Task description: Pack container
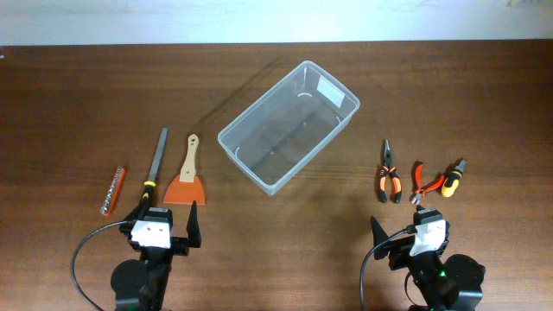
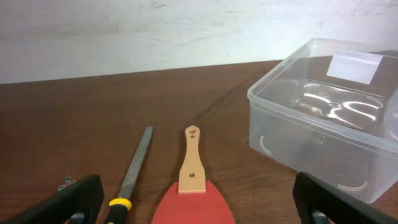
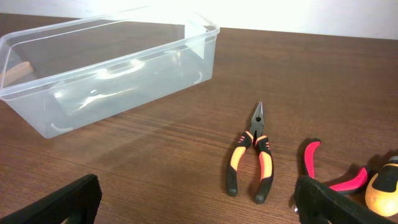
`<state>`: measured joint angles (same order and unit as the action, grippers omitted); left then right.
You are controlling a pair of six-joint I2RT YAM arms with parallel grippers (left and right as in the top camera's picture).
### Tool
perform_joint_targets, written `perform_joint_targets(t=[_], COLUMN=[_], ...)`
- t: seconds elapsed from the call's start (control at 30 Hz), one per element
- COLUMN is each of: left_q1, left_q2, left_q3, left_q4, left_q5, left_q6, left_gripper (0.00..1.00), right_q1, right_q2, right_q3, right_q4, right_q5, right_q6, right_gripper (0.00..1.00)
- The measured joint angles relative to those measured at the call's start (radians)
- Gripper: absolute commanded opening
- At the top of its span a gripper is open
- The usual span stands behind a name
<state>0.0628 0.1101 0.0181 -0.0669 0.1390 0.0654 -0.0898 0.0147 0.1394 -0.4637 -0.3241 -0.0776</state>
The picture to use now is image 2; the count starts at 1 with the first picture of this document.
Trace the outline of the orange scraper wooden handle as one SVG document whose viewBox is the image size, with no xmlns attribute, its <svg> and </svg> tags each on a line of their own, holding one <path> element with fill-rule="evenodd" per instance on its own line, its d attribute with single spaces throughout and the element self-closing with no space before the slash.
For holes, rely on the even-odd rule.
<svg viewBox="0 0 398 224">
<path fill-rule="evenodd" d="M 218 189 L 206 180 L 199 154 L 200 129 L 185 130 L 186 152 L 178 182 L 160 201 L 152 223 L 235 224 L 231 210 Z"/>
</svg>

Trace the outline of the orange socket bit rail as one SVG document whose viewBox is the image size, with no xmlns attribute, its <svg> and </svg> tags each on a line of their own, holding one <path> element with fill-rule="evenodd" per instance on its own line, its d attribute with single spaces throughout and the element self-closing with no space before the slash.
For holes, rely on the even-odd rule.
<svg viewBox="0 0 398 224">
<path fill-rule="evenodd" d="M 68 187 L 71 184 L 74 184 L 75 182 L 76 180 L 74 178 L 70 176 L 65 177 L 64 183 L 58 187 L 58 191 L 65 189 L 66 187 Z"/>
</svg>

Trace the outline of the metal file yellow black handle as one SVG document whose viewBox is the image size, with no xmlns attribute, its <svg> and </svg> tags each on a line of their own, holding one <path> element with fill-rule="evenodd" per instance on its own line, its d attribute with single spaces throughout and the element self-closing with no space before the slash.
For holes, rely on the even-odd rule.
<svg viewBox="0 0 398 224">
<path fill-rule="evenodd" d="M 126 172 L 118 196 L 109 202 L 109 212 L 105 219 L 105 224 L 123 224 L 126 221 L 128 211 L 132 208 L 131 195 L 150 146 L 153 130 L 153 126 L 146 127 Z"/>
</svg>

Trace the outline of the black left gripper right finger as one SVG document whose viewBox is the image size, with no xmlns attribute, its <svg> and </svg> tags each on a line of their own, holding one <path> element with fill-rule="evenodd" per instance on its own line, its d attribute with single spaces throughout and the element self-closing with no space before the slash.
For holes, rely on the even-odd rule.
<svg viewBox="0 0 398 224">
<path fill-rule="evenodd" d="M 397 219 L 307 172 L 297 174 L 292 195 L 303 224 L 397 224 Z"/>
</svg>

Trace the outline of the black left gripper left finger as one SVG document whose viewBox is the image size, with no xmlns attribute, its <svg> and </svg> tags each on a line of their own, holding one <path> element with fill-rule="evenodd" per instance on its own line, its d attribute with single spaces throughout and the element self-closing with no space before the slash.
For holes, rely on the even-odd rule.
<svg viewBox="0 0 398 224">
<path fill-rule="evenodd" d="M 104 199 L 101 178 L 90 174 L 3 223 L 89 223 L 97 221 Z"/>
</svg>

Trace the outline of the clear plastic container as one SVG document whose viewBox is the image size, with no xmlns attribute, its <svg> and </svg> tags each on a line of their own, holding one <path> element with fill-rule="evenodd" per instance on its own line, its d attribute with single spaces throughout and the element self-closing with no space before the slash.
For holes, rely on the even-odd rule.
<svg viewBox="0 0 398 224">
<path fill-rule="evenodd" d="M 397 182 L 397 50 L 312 39 L 248 90 L 250 146 L 366 203 Z"/>
</svg>

